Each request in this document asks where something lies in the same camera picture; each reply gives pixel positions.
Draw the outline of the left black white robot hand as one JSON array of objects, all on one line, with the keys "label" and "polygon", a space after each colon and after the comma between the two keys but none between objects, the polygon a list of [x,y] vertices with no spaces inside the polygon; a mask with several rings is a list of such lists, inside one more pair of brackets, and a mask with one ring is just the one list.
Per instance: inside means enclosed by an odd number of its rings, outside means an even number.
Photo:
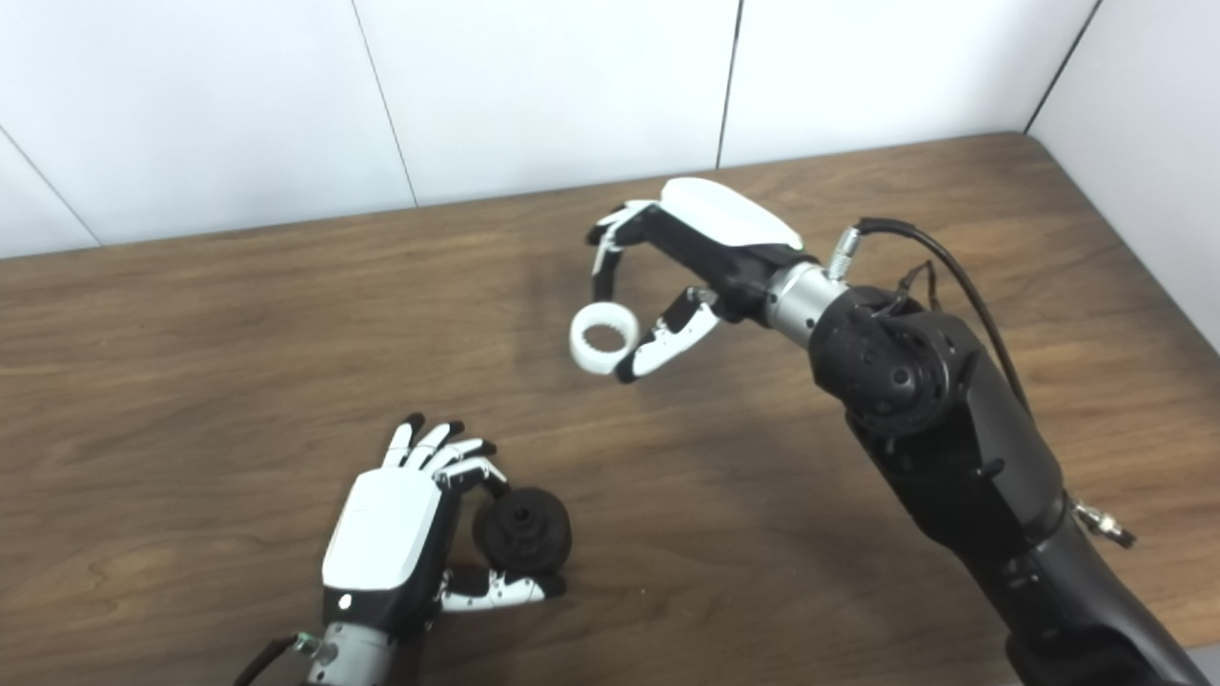
[{"label": "left black white robot hand", "polygon": [[[321,565],[327,634],[365,630],[392,641],[440,614],[497,612],[566,594],[571,518],[556,496],[516,488],[497,465],[497,443],[453,420],[428,426],[412,413],[384,457],[357,474]],[[487,564],[462,572],[451,551],[464,500],[489,496],[472,538]]]}]

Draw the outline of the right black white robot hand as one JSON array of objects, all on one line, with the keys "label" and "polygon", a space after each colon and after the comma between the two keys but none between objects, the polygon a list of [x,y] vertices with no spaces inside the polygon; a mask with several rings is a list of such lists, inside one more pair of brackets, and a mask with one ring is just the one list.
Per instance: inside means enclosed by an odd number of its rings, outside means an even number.
[{"label": "right black white robot hand", "polygon": [[[688,352],[721,322],[745,320],[802,348],[843,294],[794,229],[741,192],[695,177],[673,178],[658,200],[628,200],[586,236],[594,248],[592,301],[576,312],[569,349],[588,374],[631,383]],[[630,247],[655,247],[698,277],[642,330],[614,299]]]}]

